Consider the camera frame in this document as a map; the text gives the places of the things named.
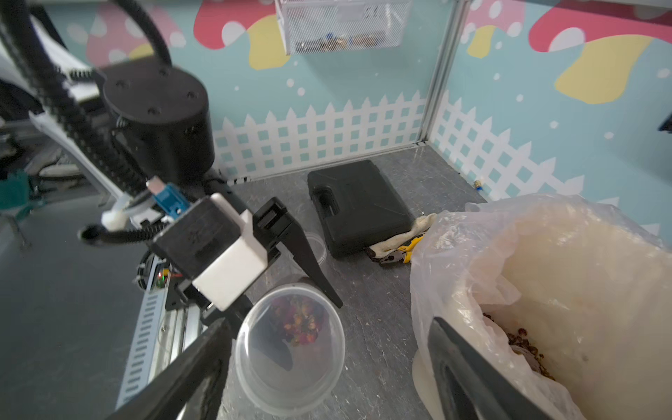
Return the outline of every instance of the wall mural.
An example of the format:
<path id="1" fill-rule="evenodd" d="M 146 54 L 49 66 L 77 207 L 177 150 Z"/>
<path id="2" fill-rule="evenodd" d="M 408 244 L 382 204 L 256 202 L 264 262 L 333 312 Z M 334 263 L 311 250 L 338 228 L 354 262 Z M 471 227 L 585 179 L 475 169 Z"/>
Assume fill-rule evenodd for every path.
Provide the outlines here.
<path id="1" fill-rule="evenodd" d="M 672 11 L 540 3 L 474 1 L 430 144 L 490 200 L 581 194 L 672 242 Z"/>
<path id="2" fill-rule="evenodd" d="M 142 5 L 169 41 L 173 63 L 206 86 L 214 166 L 233 181 L 416 142 L 452 3 L 415 0 L 398 48 L 291 57 L 272 0 Z M 109 2 L 45 9 L 84 62 L 105 66 L 151 51 Z"/>
<path id="3" fill-rule="evenodd" d="M 530 46 L 538 52 L 584 45 L 555 88 L 591 104 L 623 94 L 632 67 L 654 39 L 672 42 L 672 11 L 601 1 L 562 0 L 530 29 Z"/>
<path id="4" fill-rule="evenodd" d="M 512 38 L 520 35 L 525 19 L 525 2 L 516 0 L 474 0 L 470 5 L 469 15 L 464 22 L 464 33 L 461 42 L 469 42 L 471 33 L 474 38 L 467 49 L 467 54 L 483 58 L 490 52 L 493 34 L 497 28 Z M 495 45 L 501 48 L 501 42 Z"/>
<path id="5" fill-rule="evenodd" d="M 184 34 L 163 8 L 146 5 L 145 9 L 168 46 L 183 48 L 187 44 Z M 66 31 L 73 41 L 86 45 L 86 57 L 97 67 L 153 52 L 135 22 L 112 3 L 102 3 L 98 7 L 89 30 L 79 24 L 69 24 Z"/>
<path id="6" fill-rule="evenodd" d="M 220 50 L 245 32 L 250 37 L 250 67 L 255 70 L 284 66 L 290 56 L 280 38 L 273 0 L 205 0 L 196 15 L 194 37 L 204 47 Z"/>

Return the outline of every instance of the plastic bag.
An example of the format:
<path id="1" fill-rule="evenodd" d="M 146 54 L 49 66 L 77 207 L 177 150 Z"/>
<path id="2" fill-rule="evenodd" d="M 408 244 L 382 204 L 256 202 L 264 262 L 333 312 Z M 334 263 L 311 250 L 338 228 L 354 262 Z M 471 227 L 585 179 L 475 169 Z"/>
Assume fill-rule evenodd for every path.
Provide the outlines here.
<path id="1" fill-rule="evenodd" d="M 671 282 L 670 249 L 616 207 L 542 194 L 467 204 L 413 252 L 413 330 L 431 366 L 429 324 L 443 317 L 554 419 L 664 418 Z M 557 382 L 511 351 L 504 332 L 519 328 Z"/>

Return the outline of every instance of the white picket fence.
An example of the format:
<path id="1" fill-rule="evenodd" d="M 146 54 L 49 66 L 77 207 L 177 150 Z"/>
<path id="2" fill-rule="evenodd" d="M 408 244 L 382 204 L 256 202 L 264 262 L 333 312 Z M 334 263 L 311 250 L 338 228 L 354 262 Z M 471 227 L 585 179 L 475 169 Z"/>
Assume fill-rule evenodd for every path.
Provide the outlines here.
<path id="1" fill-rule="evenodd" d="M 348 101 L 336 111 L 330 103 L 320 115 L 312 106 L 303 117 L 290 108 L 284 120 L 269 112 L 257 123 L 248 115 L 241 127 L 225 118 L 213 133 L 214 166 L 229 179 L 253 179 L 408 147 L 417 142 L 424 105 L 417 91 L 408 101 L 403 94 L 392 103 L 383 96 L 376 106 L 366 98 L 359 109 Z"/>
<path id="2" fill-rule="evenodd" d="M 446 90 L 429 140 L 470 183 L 479 180 L 491 200 L 535 192 L 581 193 L 583 175 L 560 181 L 553 176 L 554 157 L 534 163 L 530 160 L 531 142 L 515 149 L 509 144 L 511 130 L 494 134 L 492 123 L 492 118 L 488 118 L 479 124 L 476 108 L 466 114 L 462 112 L 462 98 L 451 104 Z"/>

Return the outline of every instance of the black plastic case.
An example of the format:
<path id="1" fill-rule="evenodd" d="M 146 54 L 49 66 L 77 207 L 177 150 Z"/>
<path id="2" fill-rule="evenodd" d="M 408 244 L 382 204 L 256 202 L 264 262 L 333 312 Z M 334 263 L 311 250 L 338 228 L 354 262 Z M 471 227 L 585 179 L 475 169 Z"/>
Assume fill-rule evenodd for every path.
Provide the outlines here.
<path id="1" fill-rule="evenodd" d="M 371 161 L 310 172 L 308 190 L 334 257 L 411 229 L 406 205 Z"/>

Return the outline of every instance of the black cable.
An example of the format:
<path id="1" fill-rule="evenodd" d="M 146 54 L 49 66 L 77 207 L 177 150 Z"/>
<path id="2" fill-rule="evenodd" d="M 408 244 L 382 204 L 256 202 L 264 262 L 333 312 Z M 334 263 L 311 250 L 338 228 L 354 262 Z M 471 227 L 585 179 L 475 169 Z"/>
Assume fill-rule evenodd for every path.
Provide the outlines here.
<path id="1" fill-rule="evenodd" d="M 111 245 L 145 242 L 151 240 L 161 232 L 168 223 L 159 222 L 142 229 L 117 230 L 110 232 L 101 224 L 90 224 L 80 230 L 77 236 L 79 240 L 89 245 Z"/>
<path id="2" fill-rule="evenodd" d="M 144 175 L 93 128 L 84 110 L 62 86 L 33 29 L 24 0 L 0 1 L 0 40 L 44 108 L 82 153 L 121 190 L 133 196 L 144 191 Z"/>
<path id="3" fill-rule="evenodd" d="M 39 179 L 40 181 L 77 181 L 78 179 L 85 179 L 86 177 L 83 173 L 77 173 L 74 175 L 60 175 L 54 177 L 35 175 L 33 178 Z"/>
<path id="4" fill-rule="evenodd" d="M 93 78 L 95 70 L 93 69 L 72 69 L 65 73 L 60 66 L 54 65 L 54 70 L 75 82 L 95 82 Z"/>
<path id="5" fill-rule="evenodd" d="M 147 12 L 135 0 L 112 0 L 123 9 L 128 17 L 138 25 L 143 34 L 147 37 L 149 44 L 154 50 L 154 54 L 159 60 L 167 66 L 172 66 L 173 61 L 170 58 L 168 45 L 166 45 L 159 29 Z"/>

